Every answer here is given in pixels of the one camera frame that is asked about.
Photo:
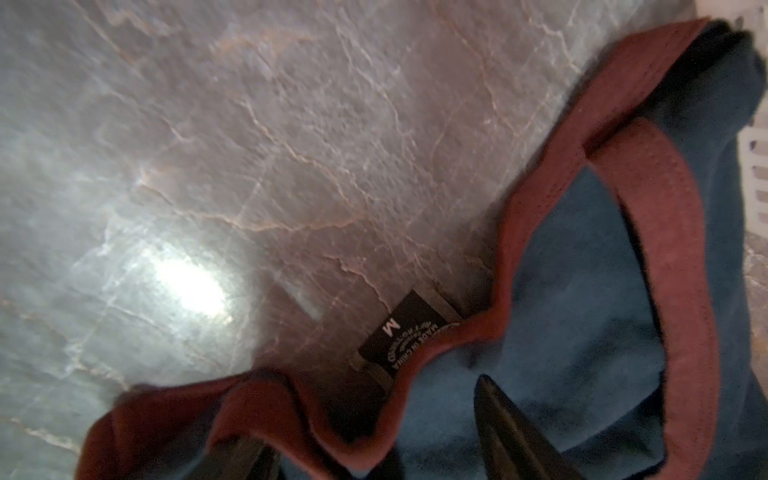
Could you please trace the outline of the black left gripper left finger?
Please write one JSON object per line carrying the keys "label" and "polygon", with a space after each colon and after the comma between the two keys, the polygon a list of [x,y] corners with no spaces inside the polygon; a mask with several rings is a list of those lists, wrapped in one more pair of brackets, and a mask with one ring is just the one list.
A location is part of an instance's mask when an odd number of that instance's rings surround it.
{"label": "black left gripper left finger", "polygon": [[280,474],[280,454],[254,438],[217,444],[185,476],[186,480],[275,480]]}

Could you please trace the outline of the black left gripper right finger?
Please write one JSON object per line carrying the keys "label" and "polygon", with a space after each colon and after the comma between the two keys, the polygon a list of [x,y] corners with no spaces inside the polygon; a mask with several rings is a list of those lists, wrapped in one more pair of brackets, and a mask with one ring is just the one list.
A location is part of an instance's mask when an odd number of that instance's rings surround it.
{"label": "black left gripper right finger", "polygon": [[475,384],[474,413],[489,479],[581,477],[488,375]]}

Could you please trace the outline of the dark navy maroon-trimmed tank top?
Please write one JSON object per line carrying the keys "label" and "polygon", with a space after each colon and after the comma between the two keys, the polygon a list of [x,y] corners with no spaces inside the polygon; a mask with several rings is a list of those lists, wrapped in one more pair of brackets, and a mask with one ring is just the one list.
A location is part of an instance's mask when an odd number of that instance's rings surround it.
{"label": "dark navy maroon-trimmed tank top", "polygon": [[697,19],[619,42],[510,195],[490,307],[411,292],[358,349],[373,377],[329,413],[258,369],[132,396],[90,429],[79,479],[185,479],[217,444],[277,479],[489,479],[490,376],[579,479],[763,479],[738,135],[767,87],[753,35]]}

